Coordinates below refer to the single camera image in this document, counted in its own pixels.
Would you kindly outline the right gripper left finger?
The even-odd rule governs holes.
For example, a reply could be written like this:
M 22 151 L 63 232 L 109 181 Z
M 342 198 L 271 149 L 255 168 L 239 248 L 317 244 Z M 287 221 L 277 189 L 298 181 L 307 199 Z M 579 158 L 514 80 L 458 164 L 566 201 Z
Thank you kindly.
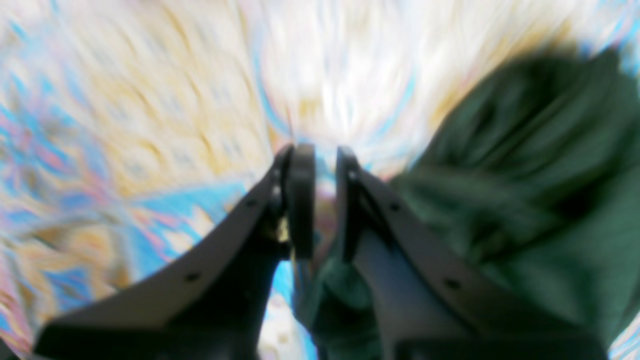
M 35 358 L 255 360 L 275 269 L 314 247 L 315 155 L 288 145 L 194 248 L 41 331 Z

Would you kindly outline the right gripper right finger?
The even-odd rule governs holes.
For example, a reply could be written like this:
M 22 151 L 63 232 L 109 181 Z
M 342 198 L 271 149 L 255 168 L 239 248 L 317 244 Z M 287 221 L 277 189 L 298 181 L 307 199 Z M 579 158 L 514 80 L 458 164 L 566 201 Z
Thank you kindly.
M 346 146 L 336 181 L 336 243 L 368 287 L 384 360 L 607 358 L 590 333 L 472 269 Z

